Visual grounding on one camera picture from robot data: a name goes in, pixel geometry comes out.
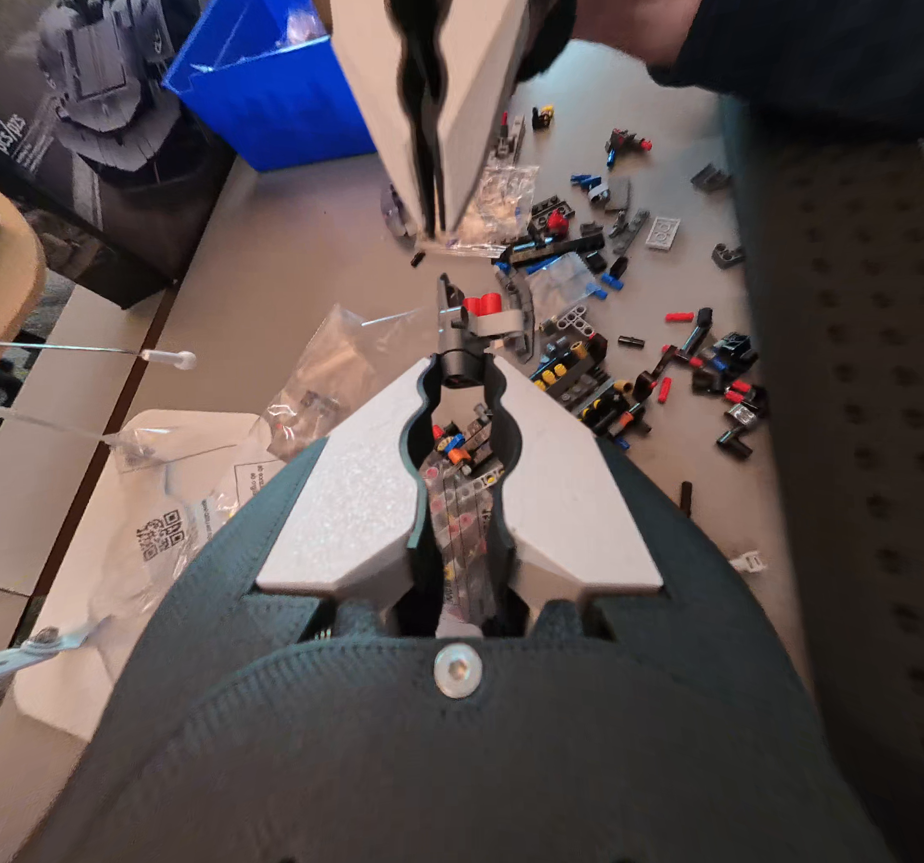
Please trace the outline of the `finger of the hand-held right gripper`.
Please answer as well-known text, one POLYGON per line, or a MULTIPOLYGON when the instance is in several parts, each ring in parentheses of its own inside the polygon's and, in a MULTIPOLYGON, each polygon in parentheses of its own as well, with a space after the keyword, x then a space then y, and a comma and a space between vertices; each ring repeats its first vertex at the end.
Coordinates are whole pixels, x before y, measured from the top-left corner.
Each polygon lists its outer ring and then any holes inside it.
POLYGON ((440 0, 330 0, 332 42, 377 152, 422 233, 443 224, 440 0))
POLYGON ((433 113, 436 232, 454 231, 487 159, 526 52, 530 0, 436 0, 433 113))

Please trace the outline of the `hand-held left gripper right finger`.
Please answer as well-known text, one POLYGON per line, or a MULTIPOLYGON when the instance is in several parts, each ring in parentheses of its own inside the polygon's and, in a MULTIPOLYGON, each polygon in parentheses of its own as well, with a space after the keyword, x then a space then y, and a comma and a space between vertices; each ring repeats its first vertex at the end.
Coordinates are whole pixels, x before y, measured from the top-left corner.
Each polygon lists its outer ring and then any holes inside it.
POLYGON ((522 636, 553 602, 651 596, 662 573, 596 436, 502 357, 483 358, 491 448, 486 568, 495 606, 486 636, 522 636))

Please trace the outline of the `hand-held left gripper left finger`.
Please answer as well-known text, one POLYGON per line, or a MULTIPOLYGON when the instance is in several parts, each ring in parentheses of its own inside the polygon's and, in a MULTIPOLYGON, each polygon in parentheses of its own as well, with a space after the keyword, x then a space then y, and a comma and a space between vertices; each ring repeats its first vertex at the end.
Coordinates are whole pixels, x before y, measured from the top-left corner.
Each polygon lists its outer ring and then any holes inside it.
POLYGON ((413 363, 304 455, 313 464, 256 586, 367 602, 410 636, 433 636, 443 608, 422 465, 442 394, 436 357, 413 363))

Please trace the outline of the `grey and red lego assembly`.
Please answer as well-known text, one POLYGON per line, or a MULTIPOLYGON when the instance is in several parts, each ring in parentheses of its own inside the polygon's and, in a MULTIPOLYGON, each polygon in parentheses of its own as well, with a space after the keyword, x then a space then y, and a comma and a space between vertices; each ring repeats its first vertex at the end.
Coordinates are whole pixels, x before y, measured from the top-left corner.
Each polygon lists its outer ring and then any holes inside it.
POLYGON ((461 389, 483 384, 491 345, 500 342, 520 361, 534 353, 535 310, 526 275, 497 265, 499 292, 467 296, 442 274, 436 287, 438 365, 441 384, 461 389))

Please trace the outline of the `lego chassis with yellow connectors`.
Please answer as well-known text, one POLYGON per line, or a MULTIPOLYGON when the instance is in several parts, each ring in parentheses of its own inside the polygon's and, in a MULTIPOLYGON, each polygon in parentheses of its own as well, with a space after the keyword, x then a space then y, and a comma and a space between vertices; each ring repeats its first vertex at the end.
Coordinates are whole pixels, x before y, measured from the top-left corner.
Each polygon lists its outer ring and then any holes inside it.
POLYGON ((650 387, 637 388, 607 369, 607 339, 596 332, 578 338, 561 333, 546 346, 530 376, 537 388, 598 438, 628 448, 628 435, 652 432, 647 413, 650 387))

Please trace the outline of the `pile of loose lego pieces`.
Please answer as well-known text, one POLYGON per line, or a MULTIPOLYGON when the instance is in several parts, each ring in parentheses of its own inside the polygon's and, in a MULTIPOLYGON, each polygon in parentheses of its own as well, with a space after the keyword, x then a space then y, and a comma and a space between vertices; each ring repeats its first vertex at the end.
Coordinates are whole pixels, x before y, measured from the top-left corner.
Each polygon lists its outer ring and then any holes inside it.
MULTIPOLYGON (((603 180, 599 175, 574 175, 571 183, 574 187, 581 187, 592 202, 601 203, 612 197, 613 202, 607 206, 607 212, 613 214, 613 224, 609 227, 598 223, 584 224, 580 237, 567 240, 565 235, 569 231, 573 212, 566 200, 553 196, 532 208, 532 218, 524 237, 515 241, 493 261, 493 270, 497 265, 505 264, 522 271, 528 278, 530 273, 555 258, 574 252, 583 257, 608 297, 624 287, 623 279, 629 264, 628 252, 641 232, 646 233, 644 243, 648 250, 661 254, 671 250, 682 224, 681 219, 652 216, 647 208, 640 208, 629 217, 629 178, 611 177, 603 180)), ((646 346, 644 339, 634 335, 619 335, 611 341, 587 319, 587 305, 605 300, 592 297, 554 311, 541 306, 534 307, 534 353, 529 361, 520 361, 514 352, 502 347, 500 342, 491 345, 487 354, 502 357, 532 383, 530 376, 539 367, 547 344, 563 332, 577 335, 578 338, 591 332, 599 333, 607 339, 608 351, 610 346, 630 348, 632 352, 643 350, 646 346)), ((637 388, 652 389, 647 404, 655 399, 658 404, 664 405, 673 384, 670 369, 682 367, 690 373, 690 385, 695 394, 721 397, 729 406, 724 414, 726 427, 717 439, 717 448, 736 460, 746 460, 752 451, 744 438, 766 415, 764 390, 744 379, 744 375, 757 360, 751 338, 733 331, 709 344, 713 324, 713 310, 710 307, 699 308, 696 312, 671 312, 664 315, 664 322, 665 326, 687 326, 691 328, 691 333, 682 343, 665 344, 656 364, 630 380, 636 383, 637 388)), ((596 438, 602 451, 624 449, 608 439, 596 438)))

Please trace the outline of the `dark lego set box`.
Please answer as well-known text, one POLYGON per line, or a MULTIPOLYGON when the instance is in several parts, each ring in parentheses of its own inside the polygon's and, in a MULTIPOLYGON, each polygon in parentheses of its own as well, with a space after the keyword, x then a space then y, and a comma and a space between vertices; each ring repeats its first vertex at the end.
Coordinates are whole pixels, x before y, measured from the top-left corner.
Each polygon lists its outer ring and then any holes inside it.
POLYGON ((235 159, 167 88, 209 1, 1 0, 2 192, 123 309, 185 272, 235 159))

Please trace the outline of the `blue plastic bin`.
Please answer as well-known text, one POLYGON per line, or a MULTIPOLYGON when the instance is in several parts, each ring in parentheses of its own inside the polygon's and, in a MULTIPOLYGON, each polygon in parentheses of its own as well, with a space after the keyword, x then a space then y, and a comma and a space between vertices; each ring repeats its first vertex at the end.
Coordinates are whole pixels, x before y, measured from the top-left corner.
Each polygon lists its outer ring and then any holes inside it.
POLYGON ((164 85, 261 172, 375 150, 313 0, 209 0, 164 85))

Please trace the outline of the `clear bag with orange pieces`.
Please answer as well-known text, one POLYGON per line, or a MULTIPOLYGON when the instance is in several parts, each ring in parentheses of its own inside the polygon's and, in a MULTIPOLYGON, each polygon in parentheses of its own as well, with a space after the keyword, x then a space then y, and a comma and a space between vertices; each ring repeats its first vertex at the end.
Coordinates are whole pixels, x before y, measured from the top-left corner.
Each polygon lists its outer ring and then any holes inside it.
POLYGON ((433 450, 420 473, 427 489, 436 546, 444 565, 444 611, 449 619, 480 629, 496 614, 487 569, 493 489, 504 475, 491 446, 492 412, 473 407, 464 426, 433 426, 433 450))

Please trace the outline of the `small clear bag with bits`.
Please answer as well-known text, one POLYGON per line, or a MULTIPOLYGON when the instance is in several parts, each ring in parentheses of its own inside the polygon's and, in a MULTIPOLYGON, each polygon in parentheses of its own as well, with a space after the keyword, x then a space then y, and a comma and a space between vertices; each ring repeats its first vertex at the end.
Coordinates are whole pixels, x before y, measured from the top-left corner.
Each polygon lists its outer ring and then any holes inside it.
POLYGON ((490 160, 445 250, 459 256, 499 258, 526 233, 538 176, 538 165, 490 160))

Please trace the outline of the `black perforated foam pad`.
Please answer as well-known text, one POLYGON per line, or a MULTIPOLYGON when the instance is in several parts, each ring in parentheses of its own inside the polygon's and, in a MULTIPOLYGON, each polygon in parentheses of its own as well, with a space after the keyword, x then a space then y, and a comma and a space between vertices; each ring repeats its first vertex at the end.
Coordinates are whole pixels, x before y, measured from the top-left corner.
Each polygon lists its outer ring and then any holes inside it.
POLYGON ((816 698, 922 861, 922 147, 731 97, 721 117, 816 698))

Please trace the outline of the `white book stand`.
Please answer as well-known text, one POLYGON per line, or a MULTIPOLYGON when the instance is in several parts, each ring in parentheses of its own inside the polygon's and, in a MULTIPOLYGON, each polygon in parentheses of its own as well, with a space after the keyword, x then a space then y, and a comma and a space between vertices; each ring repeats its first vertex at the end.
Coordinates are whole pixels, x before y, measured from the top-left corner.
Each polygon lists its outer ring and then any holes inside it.
POLYGON ((33 628, 34 637, 51 628, 59 637, 49 645, 25 643, 21 651, 41 651, 42 659, 13 676, 12 695, 23 715, 85 742, 167 593, 140 611, 120 608, 101 590, 107 550, 121 523, 115 458, 113 449, 33 628))

